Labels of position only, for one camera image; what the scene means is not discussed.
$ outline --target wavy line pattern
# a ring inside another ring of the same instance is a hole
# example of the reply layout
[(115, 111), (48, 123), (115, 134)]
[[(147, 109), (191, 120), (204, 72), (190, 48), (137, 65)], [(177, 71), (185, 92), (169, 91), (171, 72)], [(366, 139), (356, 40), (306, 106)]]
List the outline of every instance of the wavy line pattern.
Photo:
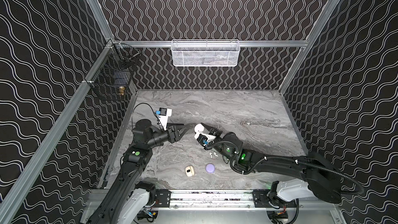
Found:
[[(115, 45), (123, 56), (126, 45)], [(242, 48), (235, 67), (175, 67), (169, 48), (145, 48), (134, 69), (139, 89), (274, 89), (285, 78), (298, 47)]]
[(12, 223), (79, 223), (127, 106), (122, 101), (102, 102), (89, 92)]
[(307, 148), (365, 186), (341, 203), (350, 224), (398, 223), (396, 9), (341, 0), (285, 95)]
[(327, 0), (99, 0), (117, 40), (304, 40)]
[(0, 0), (0, 202), (105, 40), (86, 0)]

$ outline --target purple round object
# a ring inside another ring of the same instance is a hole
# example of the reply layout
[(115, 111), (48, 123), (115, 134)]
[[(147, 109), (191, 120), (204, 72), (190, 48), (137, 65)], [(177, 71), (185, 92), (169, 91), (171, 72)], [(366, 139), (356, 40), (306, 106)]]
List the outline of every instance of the purple round object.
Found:
[(208, 173), (213, 173), (216, 170), (216, 168), (214, 167), (214, 165), (212, 163), (208, 163), (206, 165), (206, 171)]

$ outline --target metal beam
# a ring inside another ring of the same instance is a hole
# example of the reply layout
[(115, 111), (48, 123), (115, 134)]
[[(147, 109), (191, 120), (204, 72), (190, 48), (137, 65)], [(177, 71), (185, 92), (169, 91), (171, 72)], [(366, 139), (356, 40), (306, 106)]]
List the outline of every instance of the metal beam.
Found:
[(105, 15), (103, 14), (99, 1), (87, 0), (87, 3), (90, 6), (91, 11), (93, 12), (94, 18), (97, 21), (97, 24), (101, 30), (103, 37), (106, 40), (113, 39), (111, 28), (109, 28), (108, 21), (106, 20)]
[(307, 147), (305, 145), (304, 139), (301, 137), (301, 132), (300, 132), (299, 128), (297, 127), (296, 121), (293, 118), (292, 113), (291, 113), (291, 111), (289, 109), (289, 106), (287, 105), (287, 102), (285, 100), (285, 97), (282, 94), (281, 94), (281, 101), (283, 103), (283, 106), (285, 107), (285, 110), (287, 112), (287, 116), (289, 116), (289, 119), (290, 119), (290, 122), (292, 123), (293, 129), (296, 132), (296, 135), (297, 135), (297, 138), (298, 138), (298, 140), (299, 140), (299, 142), (301, 144), (301, 147), (302, 147), (303, 151), (305, 152), (305, 154), (308, 155), (308, 149), (307, 149)]
[[(111, 48), (112, 42), (109, 41), (87, 73), (87, 81), (92, 80)], [(83, 81), (40, 143), (40, 146), (4, 198), (4, 201), (0, 204), (0, 224), (9, 224), (14, 218), (89, 90), (90, 86)]]
[[(171, 41), (114, 41), (132, 47), (171, 47)], [(306, 47), (307, 41), (239, 41), (240, 47)]]
[(326, 2), (325, 6), (322, 9), (322, 12), (319, 14), (318, 19), (316, 20), (310, 34), (307, 37), (307, 46), (304, 49), (301, 49), (300, 52), (297, 54), (296, 59), (294, 60), (292, 66), (287, 72), (285, 79), (281, 84), (281, 87), (279, 88), (279, 92), (281, 92), (282, 95), (285, 94), (287, 88), (290, 85), (290, 82), (293, 80), (296, 72), (300, 68), (308, 52), (310, 52), (312, 46), (314, 45), (314, 42), (318, 39), (319, 35), (321, 34), (323, 28), (325, 27), (327, 21), (329, 20), (331, 14), (333, 13), (339, 2), (340, 0), (328, 0)]
[(134, 109), (135, 102), (137, 101), (137, 94), (133, 91), (133, 96), (130, 99), (129, 106), (127, 107), (126, 114), (123, 118), (122, 124), (117, 132), (115, 142), (113, 143), (112, 151), (109, 154), (108, 161), (106, 162), (105, 169), (102, 171), (101, 179), (98, 183), (98, 188), (100, 188), (105, 180), (108, 172), (112, 170), (113, 164), (115, 163), (116, 156), (119, 152), (120, 145), (122, 143), (124, 134), (126, 133), (127, 127), (129, 126), (129, 121)]

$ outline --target aluminum frame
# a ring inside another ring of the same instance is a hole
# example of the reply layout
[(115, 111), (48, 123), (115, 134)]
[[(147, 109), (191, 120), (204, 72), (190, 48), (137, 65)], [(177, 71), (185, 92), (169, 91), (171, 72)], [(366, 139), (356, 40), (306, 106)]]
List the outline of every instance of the aluminum frame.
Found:
[[(96, 62), (92, 65), (85, 79), (90, 81), (95, 73), (105, 61), (108, 52), (112, 49), (112, 42), (109, 41)], [(48, 161), (59, 140), (69, 126), (72, 118), (82, 104), (84, 98), (90, 90), (86, 81), (82, 81), (72, 98), (68, 101), (64, 110), (40, 143), (32, 158), (29, 160), (17, 181), (8, 192), (2, 204), (0, 204), (0, 224), (9, 224), (21, 207), (23, 200), (29, 193), (37, 177), (40, 175), (44, 165)]]
[[(132, 47), (171, 47), (172, 41), (114, 41), (115, 44), (127, 44)], [(240, 47), (306, 47), (308, 41), (239, 41)]]
[[(94, 189), (91, 191), (87, 204), (84, 207), (81, 223), (86, 223), (97, 207), (105, 198), (109, 189)], [(152, 208), (155, 211), (274, 211), (274, 208), (256, 208), (253, 201), (253, 190), (185, 190), (170, 189), (170, 206)], [(324, 211), (325, 217), (334, 219), (336, 224), (346, 224), (341, 219), (341, 211), (335, 204), (321, 201), (317, 198), (304, 198), (300, 200), (300, 211)]]
[(109, 23), (105, 18), (105, 15), (102, 11), (102, 7), (99, 3), (98, 0), (87, 0), (88, 5), (91, 8), (91, 11), (93, 12), (94, 18), (97, 21), (97, 24), (101, 30), (101, 33), (103, 37), (106, 40), (109, 39), (114, 39), (113, 33), (111, 31), (111, 28), (109, 27)]
[(126, 133), (127, 127), (129, 126), (129, 121), (132, 115), (132, 111), (134, 110), (136, 101), (137, 101), (137, 92), (130, 99), (129, 106), (127, 107), (122, 124), (119, 128), (119, 131), (117, 132), (115, 142), (113, 143), (112, 151), (109, 154), (108, 161), (106, 162), (104, 170), (102, 171), (101, 179), (98, 182), (97, 186), (98, 189), (102, 187), (102, 184), (105, 181), (108, 172), (112, 170), (113, 164), (115, 163), (116, 160), (117, 153), (120, 149), (120, 145), (122, 144), (123, 137)]
[(291, 65), (289, 71), (287, 72), (287, 75), (285, 76), (285, 79), (283, 80), (279, 88), (279, 92), (281, 92), (282, 95), (285, 94), (287, 88), (290, 85), (290, 82), (293, 80), (296, 72), (299, 70), (304, 59), (307, 57), (308, 52), (310, 52), (312, 46), (318, 39), (319, 35), (321, 34), (323, 28), (325, 27), (327, 21), (329, 20), (331, 14), (333, 13), (339, 2), (340, 0), (328, 0), (326, 2), (325, 6), (322, 9), (322, 12), (319, 14), (318, 19), (316, 20), (314, 26), (310, 31), (310, 34), (307, 37), (307, 46), (299, 51), (296, 59), (293, 61), (293, 64)]
[[(324, 28), (326, 22), (330, 18), (332, 12), (334, 11), (337, 3), (340, 0), (328, 0), (326, 5), (324, 6), (321, 14), (319, 15), (316, 23), (314, 24), (310, 34), (308, 35), (306, 40), (302, 41), (240, 41), (241, 47), (302, 47), (300, 52), (298, 53), (296, 59), (294, 60), (288, 74), (286, 75), (281, 87), (279, 88), (279, 92), (282, 96), (282, 102), (288, 112), (289, 118), (292, 121), (293, 127), (295, 128), (296, 134), (299, 133), (298, 128), (291, 116), (291, 112), (287, 107), (286, 101), (283, 98), (284, 93), (287, 90), (290, 82), (292, 81), (293, 77), (295, 76), (296, 72), (298, 71), (299, 67), (301, 66), (302, 62), (304, 61), (306, 55), (308, 54), (309, 50), (313, 46), (314, 42), (320, 35), (322, 29)], [(87, 0), (89, 7), (91, 8), (94, 18), (96, 19), (99, 28), (101, 29), (102, 35), (106, 39), (114, 40), (114, 35), (109, 27), (109, 24), (105, 18), (105, 15), (102, 11), (100, 3), (98, 0)], [(169, 41), (125, 41), (123, 43), (130, 44), (134, 47), (171, 47), (171, 42)], [(87, 73), (86, 80), (91, 80), (101, 63), (106, 57), (107, 52), (111, 49), (109, 42), (107, 46), (103, 49), (102, 53), (98, 57), (97, 61), (93, 64), (90, 71)], [(31, 189), (32, 185), (36, 181), (38, 175), (40, 174), (42, 168), (44, 167), (45, 163), (47, 162), (49, 156), (51, 155), (52, 151), (55, 149), (59, 139), (62, 137), (63, 133), (65, 132), (67, 126), (69, 125), (70, 121), (72, 120), (73, 116), (77, 112), (77, 109), (80, 107), (83, 99), (87, 95), (90, 87), (87, 85), (86, 82), (82, 82), (78, 87), (77, 91), (74, 93), (70, 101), (67, 103), (66, 107), (57, 118), (56, 122), (36, 150), (33, 157), (28, 162), (25, 169), (22, 171), (21, 175), (18, 177), (16, 183), (13, 185), (9, 193), (4, 198), (4, 201), (0, 205), (0, 224), (9, 224), (14, 215), (17, 213), (19, 207), (21, 206), (23, 200), (25, 199), (27, 193)], [(334, 209), (331, 211), (337, 211), (332, 213), (332, 216), (341, 216), (341, 213), (338, 213), (338, 210)]]
[(283, 106), (285, 107), (285, 110), (287, 112), (287, 116), (289, 116), (290, 122), (292, 123), (293, 129), (296, 132), (296, 136), (301, 144), (301, 148), (303, 149), (303, 151), (305, 152), (306, 155), (308, 155), (308, 149), (307, 146), (305, 145), (304, 139), (301, 137), (301, 132), (299, 130), (299, 128), (297, 127), (296, 121), (292, 116), (292, 113), (289, 109), (289, 106), (287, 105), (287, 102), (285, 100), (285, 97), (281, 94), (281, 101), (283, 103)]

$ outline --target marble table surface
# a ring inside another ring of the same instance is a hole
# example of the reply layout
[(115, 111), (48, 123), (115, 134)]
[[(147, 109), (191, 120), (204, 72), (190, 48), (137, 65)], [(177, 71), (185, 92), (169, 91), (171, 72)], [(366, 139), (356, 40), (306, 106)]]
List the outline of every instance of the marble table surface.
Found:
[[(205, 151), (194, 138), (194, 127), (200, 122), (223, 130), (223, 134), (235, 132), (244, 142), (244, 148), (281, 156), (304, 155), (276, 91), (139, 91), (136, 105), (141, 102), (150, 104), (155, 111), (159, 107), (172, 109), (171, 121), (189, 127), (179, 142), (167, 142), (153, 149), (141, 178), (155, 183), (159, 189), (268, 189), (273, 181), (292, 179), (265, 172), (240, 175), (232, 171), (221, 156), (211, 158), (210, 151)], [(156, 124), (147, 105), (136, 108), (133, 125), (142, 118)], [(132, 142), (131, 129), (130, 124), (107, 188), (120, 170), (122, 153)], [(205, 170), (208, 163), (215, 165), (213, 174)], [(193, 177), (186, 176), (187, 166), (194, 167)]]

